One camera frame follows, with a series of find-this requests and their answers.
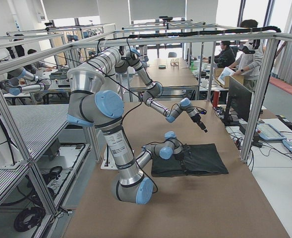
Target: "window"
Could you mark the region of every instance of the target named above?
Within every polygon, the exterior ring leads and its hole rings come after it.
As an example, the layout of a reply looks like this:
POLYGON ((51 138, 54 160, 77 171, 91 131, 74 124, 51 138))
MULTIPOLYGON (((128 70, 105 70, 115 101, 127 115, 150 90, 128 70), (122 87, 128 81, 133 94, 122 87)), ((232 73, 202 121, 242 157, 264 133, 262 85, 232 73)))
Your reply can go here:
POLYGON ((83 16, 78 18, 80 25, 99 25, 101 24, 100 16, 83 16))
POLYGON ((254 19, 258 22, 258 27, 262 27, 265 21, 267 5, 268 0, 246 0, 242 20, 254 19))
POLYGON ((217 6, 216 23, 223 26, 237 26, 240 0, 220 0, 217 6))
POLYGON ((56 27, 60 26, 75 26, 74 18, 60 18, 53 20, 56 27))
MULTIPOLYGON (((181 21, 181 17, 174 17, 173 21, 181 21)), ((137 24, 137 26, 151 26, 145 25, 144 23, 148 22, 162 22, 162 19, 155 20, 155 19, 147 19, 147 20, 134 20, 132 21, 133 24, 137 24)), ((166 32, 181 32, 181 30, 160 30, 160 31, 141 31, 141 32, 134 32, 134 34, 155 34, 155 33, 166 33, 166 32)), ((168 57, 169 52, 176 52, 177 57, 182 57, 182 44, 173 43, 173 44, 160 44, 160 45, 148 45, 147 55, 150 60, 159 58, 166 59, 168 57)))
POLYGON ((275 0, 274 9, 270 18, 270 25, 277 26, 285 32, 286 22, 291 9, 292 1, 275 0))

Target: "desk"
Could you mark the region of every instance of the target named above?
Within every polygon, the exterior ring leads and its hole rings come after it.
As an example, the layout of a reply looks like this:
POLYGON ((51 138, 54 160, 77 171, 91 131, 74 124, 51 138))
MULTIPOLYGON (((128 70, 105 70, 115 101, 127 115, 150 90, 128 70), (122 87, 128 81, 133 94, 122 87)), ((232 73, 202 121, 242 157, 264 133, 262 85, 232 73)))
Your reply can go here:
POLYGON ((59 87, 59 84, 64 84, 64 79, 58 79, 55 81, 54 79, 50 79, 50 74, 52 72, 56 72, 57 69, 53 69, 52 71, 46 71, 43 72, 43 75, 41 76, 42 78, 46 78, 51 81, 51 85, 47 90, 43 90, 40 93, 48 93, 44 95, 43 102, 44 104, 49 104, 49 93, 55 94, 55 93, 69 93, 71 92, 71 86, 69 87, 59 87))
MULTIPOLYGON (((163 102, 171 107, 173 102, 163 102)), ((140 153, 151 141, 174 130, 188 144, 215 143, 228 175, 154 178, 159 192, 146 205, 115 200, 110 192, 117 171, 96 166, 65 238, 287 238, 289 237, 210 103, 204 133, 182 113, 173 124, 152 108, 141 106, 124 120, 127 137, 140 153)), ((126 103, 125 111, 137 103, 126 103)), ((145 167, 150 174, 151 162, 145 167)))
POLYGON ((16 105, 16 99, 22 99, 22 98, 30 98, 33 102, 33 104, 37 104, 34 100, 34 97, 31 97, 30 93, 19 93, 18 95, 12 95, 10 93, 5 93, 3 95, 6 99, 11 99, 12 105, 16 105))
MULTIPOLYGON (((146 68, 150 78, 160 82, 164 90, 194 90, 198 97, 198 82, 193 76, 191 70, 187 67, 185 60, 179 59, 179 67, 171 66, 170 59, 156 59, 148 63, 146 68), (158 66, 164 64, 165 69, 158 69, 158 66)), ((146 86, 138 75, 132 77, 129 89, 132 92, 144 92, 146 86)))

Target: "chair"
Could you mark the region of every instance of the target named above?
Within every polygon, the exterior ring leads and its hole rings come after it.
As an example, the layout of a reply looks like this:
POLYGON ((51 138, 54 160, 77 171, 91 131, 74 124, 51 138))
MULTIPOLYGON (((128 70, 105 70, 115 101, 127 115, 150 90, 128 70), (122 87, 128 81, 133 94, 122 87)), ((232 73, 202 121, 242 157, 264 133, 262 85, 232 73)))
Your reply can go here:
POLYGON ((230 48, 232 49, 232 51, 234 53, 234 57, 236 58, 237 52, 238 52, 238 47, 237 46, 230 46, 230 48))
POLYGON ((176 58, 176 52, 169 52, 168 58, 176 58))

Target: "black cable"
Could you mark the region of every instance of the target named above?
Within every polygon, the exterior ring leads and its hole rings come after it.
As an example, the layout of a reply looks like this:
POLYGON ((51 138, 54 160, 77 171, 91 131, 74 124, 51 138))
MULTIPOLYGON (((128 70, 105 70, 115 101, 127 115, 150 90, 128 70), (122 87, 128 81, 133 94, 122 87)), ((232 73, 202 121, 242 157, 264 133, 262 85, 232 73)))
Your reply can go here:
POLYGON ((60 58, 63 58, 63 59, 65 59, 65 60, 70 60, 70 61, 73 61, 73 62, 76 62, 76 63, 83 63, 83 62, 79 62, 79 61, 77 61, 77 60, 72 60, 72 59, 69 59, 69 58, 67 58, 67 57, 63 57, 63 56, 59 56, 59 55, 56 55, 56 56, 58 56, 58 57, 60 57, 60 58))
POLYGON ((132 108, 131 110, 129 110, 127 113, 125 113, 125 115, 122 117, 121 123, 123 122, 124 118, 133 110, 135 110, 136 108, 140 107, 142 104, 142 98, 140 98, 137 94, 135 94, 134 92, 132 92, 131 90, 129 90, 128 88, 124 87, 123 85, 121 85, 120 83, 118 83, 116 80, 112 79, 110 76, 108 76, 106 73, 104 73, 102 70, 100 70, 99 68, 95 67, 94 65, 92 65, 89 61, 87 61, 87 63, 94 67, 95 69, 97 69, 99 72, 101 72, 104 77, 110 78, 113 82, 115 82, 117 85, 119 85, 120 87, 126 89, 128 92, 132 93, 133 95, 135 95, 139 100, 140 100, 140 104, 135 106, 134 108, 132 108))
POLYGON ((46 184, 48 185, 52 180, 58 179, 60 177, 62 170, 63 170, 62 166, 55 166, 50 169, 49 173, 42 174, 42 177, 46 184))
POLYGON ((281 32, 281 30, 276 26, 265 26, 265 27, 254 27, 254 28, 240 28, 240 29, 226 29, 226 30, 213 30, 213 31, 192 31, 192 32, 171 32, 171 33, 155 33, 155 34, 131 34, 127 37, 118 37, 111 40, 121 40, 121 39, 141 39, 141 38, 160 38, 160 37, 187 37, 187 36, 199 36, 199 35, 219 35, 228 33, 251 33, 251 32, 263 32, 273 30, 276 32, 281 32))
POLYGON ((129 45, 129 43, 128 43, 128 37, 126 38, 126 41, 127 41, 127 45, 128 45, 128 47, 129 47, 130 57, 132 57, 132 54, 131 54, 131 48, 130 48, 130 45, 129 45))
POLYGON ((100 52, 99 44, 100 44, 101 41, 102 41, 102 39, 99 39, 98 42, 97 42, 97 55, 98 55, 99 52, 100 52))
POLYGON ((283 152, 279 151, 278 149, 276 149, 275 147, 271 146, 270 144, 268 144, 268 145, 263 145, 263 146, 268 147, 268 148, 272 148, 273 150, 277 151, 278 153, 280 153, 280 154, 282 154, 282 155, 284 155, 284 156, 289 157, 289 158, 291 159, 291 161, 292 161, 292 157, 288 155, 289 153, 283 153, 283 152))
POLYGON ((106 149, 107 149, 107 152, 106 152, 106 162, 105 162, 105 166, 108 166, 108 163, 109 163, 109 146, 108 146, 107 143, 106 143, 106 149))
POLYGON ((27 195, 24 195, 23 194, 23 197, 19 200, 16 200, 16 201, 13 201, 13 202, 8 202, 8 203, 2 203, 1 206, 12 206, 12 205, 15 205, 15 204, 18 204, 20 202, 23 202, 24 200, 26 200, 29 196, 31 196, 33 193, 34 193, 34 188, 31 189, 31 191, 27 194, 27 195))
POLYGON ((17 232, 25 232, 41 224, 46 211, 42 207, 30 207, 22 210, 16 217, 13 227, 17 232))
MULTIPOLYGON (((123 135, 124 135, 124 138, 126 139, 126 141, 127 141, 127 144, 128 144, 128 146, 129 146, 129 148, 130 148, 130 150, 131 150, 131 153, 133 154, 133 156, 134 156, 134 152, 133 152, 133 150, 132 150, 132 147, 131 147, 131 145, 130 145, 130 143, 129 143, 129 140, 128 140, 128 138, 127 138, 127 136, 126 136, 126 133, 125 133, 125 130, 124 129, 122 129, 122 133, 123 133, 123 135)), ((139 169, 150 179, 150 181, 153 183, 153 185, 156 187, 156 191, 154 191, 154 192, 152 192, 152 193, 156 193, 156 192, 158 192, 158 186, 156 185, 156 183, 152 180, 152 178, 151 177, 149 177, 149 175, 147 175, 147 173, 140 167, 140 165, 137 163, 137 159, 136 159, 136 164, 137 164, 137 166, 139 167, 139 169)))
POLYGON ((240 133, 240 132, 231 132, 231 133, 229 133, 229 134, 230 134, 230 135, 234 134, 234 136, 235 136, 235 134, 244 135, 243 133, 240 133))
POLYGON ((150 179, 150 181, 153 183, 153 185, 155 186, 156 190, 152 193, 156 193, 159 191, 157 184, 153 181, 153 179, 140 167, 140 165, 138 164, 138 162, 136 161, 137 166, 139 167, 139 169, 150 179))
POLYGON ((153 141, 145 145, 163 144, 164 142, 153 141))
POLYGON ((201 107, 197 107, 197 106, 194 106, 194 107, 188 107, 190 109, 194 108, 194 109, 197 109, 199 111, 200 114, 207 114, 207 111, 204 109, 204 108, 201 108, 201 107))
POLYGON ((11 159, 12 159, 12 165, 14 166, 16 164, 16 162, 15 162, 14 155, 13 155, 13 151, 12 151, 11 144, 10 144, 11 138, 10 138, 10 136, 8 134, 8 131, 7 131, 6 127, 4 126, 4 124, 3 124, 3 122, 2 122, 1 119, 0 119, 0 127, 1 127, 1 129, 2 129, 2 131, 4 133, 4 135, 5 135, 5 137, 7 139, 7 143, 8 143, 8 147, 9 147, 11 159))
POLYGON ((292 132, 291 131, 280 131, 281 133, 290 133, 290 134, 292 134, 292 132))
POLYGON ((253 152, 253 150, 251 149, 250 151, 251 151, 251 155, 252 155, 252 156, 251 156, 251 159, 252 159, 252 161, 253 161, 253 165, 252 165, 252 167, 251 167, 251 172, 253 172, 255 157, 254 157, 254 152, 253 152))
POLYGON ((64 65, 57 64, 57 63, 52 63, 52 62, 48 62, 48 61, 44 61, 44 60, 41 60, 41 62, 44 62, 44 63, 50 63, 50 64, 54 64, 54 65, 56 65, 56 66, 60 66, 60 67, 63 67, 63 68, 71 69, 70 67, 66 67, 66 66, 64 66, 64 65))

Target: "black garment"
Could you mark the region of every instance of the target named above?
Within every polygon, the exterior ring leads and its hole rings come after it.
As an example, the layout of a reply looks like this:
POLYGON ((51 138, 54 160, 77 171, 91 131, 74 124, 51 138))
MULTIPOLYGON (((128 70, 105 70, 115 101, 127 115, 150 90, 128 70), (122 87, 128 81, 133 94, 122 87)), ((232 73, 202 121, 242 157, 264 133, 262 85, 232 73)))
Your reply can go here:
POLYGON ((235 56, 233 50, 226 46, 226 49, 221 51, 218 56, 214 56, 214 62, 217 63, 218 68, 225 68, 235 62, 235 56))
MULTIPOLYGON (((25 56, 25 50, 22 47, 22 45, 18 45, 18 46, 14 46, 14 47, 15 47, 15 49, 17 51, 18 57, 25 56)), ((6 49, 9 51, 9 54, 10 54, 10 56, 11 56, 12 59, 16 58, 16 56, 13 53, 13 50, 12 50, 11 47, 7 47, 6 49)))
POLYGON ((215 144, 184 145, 183 151, 184 157, 181 162, 174 155, 168 160, 154 155, 151 175, 153 177, 175 177, 229 173, 217 152, 215 144))

